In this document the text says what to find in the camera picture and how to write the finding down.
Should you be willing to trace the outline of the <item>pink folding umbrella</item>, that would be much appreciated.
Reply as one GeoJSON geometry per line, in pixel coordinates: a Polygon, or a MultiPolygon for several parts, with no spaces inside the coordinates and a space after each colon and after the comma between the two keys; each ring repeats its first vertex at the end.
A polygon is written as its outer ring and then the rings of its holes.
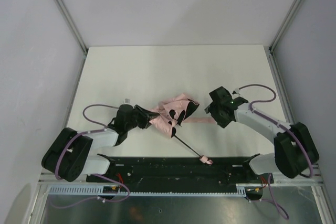
{"type": "Polygon", "coordinates": [[[151,112],[157,113],[158,116],[151,119],[150,123],[161,133],[171,138],[176,138],[185,147],[195,153],[203,164],[212,165],[213,161],[210,158],[199,154],[176,135],[176,127],[182,126],[182,123],[216,123],[216,121],[209,116],[200,118],[192,117],[192,114],[198,109],[199,105],[199,102],[194,100],[191,96],[182,93],[176,97],[159,102],[157,107],[151,109],[151,112]]]}

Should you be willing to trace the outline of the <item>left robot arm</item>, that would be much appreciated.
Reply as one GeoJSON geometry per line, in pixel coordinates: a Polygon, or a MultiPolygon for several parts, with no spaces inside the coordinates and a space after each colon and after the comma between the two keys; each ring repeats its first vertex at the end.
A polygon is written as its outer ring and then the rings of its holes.
{"type": "Polygon", "coordinates": [[[52,172],[57,180],[75,181],[81,175],[104,175],[111,161],[94,151],[103,147],[120,145],[134,128],[147,129],[151,121],[159,117],[157,112],[146,110],[138,105],[124,103],[119,107],[102,105],[116,109],[116,116],[107,125],[92,120],[101,129],[77,132],[66,127],[61,130],[46,154],[41,165],[52,172]]]}

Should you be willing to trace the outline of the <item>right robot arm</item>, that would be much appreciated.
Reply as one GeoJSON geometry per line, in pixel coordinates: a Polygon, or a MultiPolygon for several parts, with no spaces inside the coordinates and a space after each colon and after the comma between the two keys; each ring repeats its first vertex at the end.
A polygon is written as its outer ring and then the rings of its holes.
{"type": "Polygon", "coordinates": [[[267,115],[254,107],[255,101],[249,102],[241,97],[240,90],[229,92],[224,87],[213,90],[209,94],[212,101],[205,112],[222,128],[237,122],[274,145],[273,153],[250,158],[247,164],[251,170],[256,175],[281,172],[288,178],[298,175],[311,178],[319,153],[307,126],[301,122],[290,124],[267,115]]]}

